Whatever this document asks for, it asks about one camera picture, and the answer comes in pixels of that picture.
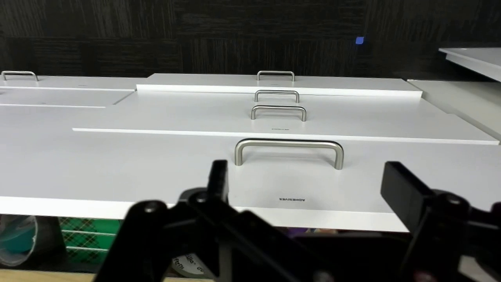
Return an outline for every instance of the dark background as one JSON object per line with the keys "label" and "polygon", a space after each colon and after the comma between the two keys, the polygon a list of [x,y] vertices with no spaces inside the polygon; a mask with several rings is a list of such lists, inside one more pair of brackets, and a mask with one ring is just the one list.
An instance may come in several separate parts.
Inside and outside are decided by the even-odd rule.
{"label": "dark background", "polygon": [[490,46],[500,0],[0,0],[0,69],[43,76],[479,79],[439,47]]}

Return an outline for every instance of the metal handle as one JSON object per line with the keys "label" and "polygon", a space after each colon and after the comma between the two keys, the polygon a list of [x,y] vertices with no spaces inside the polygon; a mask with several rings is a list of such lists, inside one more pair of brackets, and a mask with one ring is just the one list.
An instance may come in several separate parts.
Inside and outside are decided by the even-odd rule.
{"label": "metal handle", "polygon": [[292,76],[293,82],[296,82],[296,74],[293,71],[259,71],[257,80],[260,80],[262,76]]}
{"label": "metal handle", "polygon": [[332,149],[335,152],[335,170],[343,170],[345,165],[345,149],[335,141],[315,141],[315,140],[262,140],[251,138],[241,140],[235,148],[235,165],[241,167],[245,163],[246,148],[315,148],[315,149]]}
{"label": "metal handle", "polygon": [[306,123],[309,120],[307,110],[301,105],[256,105],[251,110],[251,120],[257,118],[257,112],[301,112],[301,121]]}
{"label": "metal handle", "polygon": [[293,91],[293,90],[259,90],[256,91],[254,94],[254,101],[259,102],[260,101],[260,96],[265,96],[265,94],[292,94],[292,96],[296,96],[296,102],[299,104],[301,99],[299,99],[299,93],[298,91]]}
{"label": "metal handle", "polygon": [[32,76],[36,82],[39,82],[38,76],[32,71],[3,71],[2,73],[3,80],[7,80],[8,76]]}

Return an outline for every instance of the white cabinet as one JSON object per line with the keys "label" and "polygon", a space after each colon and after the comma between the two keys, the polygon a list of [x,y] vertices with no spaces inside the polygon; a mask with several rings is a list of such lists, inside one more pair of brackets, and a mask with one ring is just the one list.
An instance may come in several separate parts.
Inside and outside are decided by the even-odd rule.
{"label": "white cabinet", "polygon": [[[133,203],[176,204],[184,190],[204,187],[218,159],[230,162],[232,206],[276,226],[403,231],[379,196],[389,160],[481,207],[501,199],[498,140],[401,80],[168,76],[158,85],[165,79],[154,76],[135,93],[115,80],[108,90],[77,90],[77,80],[0,87],[0,102],[24,105],[0,107],[0,214],[122,218]],[[309,121],[298,113],[251,120],[254,91],[284,84],[301,104],[293,96],[260,104],[302,105]],[[235,146],[246,138],[337,141],[345,168],[335,170],[324,149],[252,146],[237,167]]]}

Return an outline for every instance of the green object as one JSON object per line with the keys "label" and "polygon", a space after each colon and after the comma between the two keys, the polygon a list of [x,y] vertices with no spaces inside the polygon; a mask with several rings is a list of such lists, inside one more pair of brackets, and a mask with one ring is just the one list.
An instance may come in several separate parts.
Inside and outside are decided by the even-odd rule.
{"label": "green object", "polygon": [[63,231],[63,240],[66,246],[110,250],[115,242],[115,234]]}
{"label": "green object", "polygon": [[60,218],[60,225],[68,262],[101,265],[105,261],[122,221]]}
{"label": "green object", "polygon": [[19,237],[5,242],[5,253],[11,254],[29,254],[33,250],[35,229],[21,234]]}
{"label": "green object", "polygon": [[82,231],[99,234],[118,234],[122,221],[116,220],[88,220],[88,218],[60,218],[63,231]]}
{"label": "green object", "polygon": [[105,262],[108,251],[107,250],[74,250],[66,248],[66,259],[71,264],[82,265],[101,265]]}

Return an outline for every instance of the silver handle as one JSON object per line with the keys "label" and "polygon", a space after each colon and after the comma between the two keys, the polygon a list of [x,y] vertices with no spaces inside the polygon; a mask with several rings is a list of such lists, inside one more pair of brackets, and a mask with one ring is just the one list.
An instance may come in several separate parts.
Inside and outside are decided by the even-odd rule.
{"label": "silver handle", "polygon": [[265,94],[292,94],[292,96],[296,96],[296,102],[299,104],[301,99],[299,99],[299,93],[298,91],[293,91],[293,90],[259,90],[256,91],[254,94],[254,101],[259,102],[260,101],[260,96],[265,96]]}
{"label": "silver handle", "polygon": [[292,76],[293,82],[296,82],[296,74],[293,71],[259,71],[257,80],[260,80],[262,76]]}
{"label": "silver handle", "polygon": [[345,149],[335,141],[317,141],[317,140],[262,140],[251,138],[243,140],[235,148],[235,165],[241,167],[245,163],[246,148],[315,148],[315,149],[332,149],[335,152],[335,170],[343,170],[345,165]]}
{"label": "silver handle", "polygon": [[3,71],[2,73],[3,80],[7,80],[8,76],[32,76],[36,82],[39,82],[38,76],[32,71]]}
{"label": "silver handle", "polygon": [[301,105],[256,105],[251,110],[251,120],[257,118],[257,112],[301,112],[301,121],[309,120],[307,110]]}

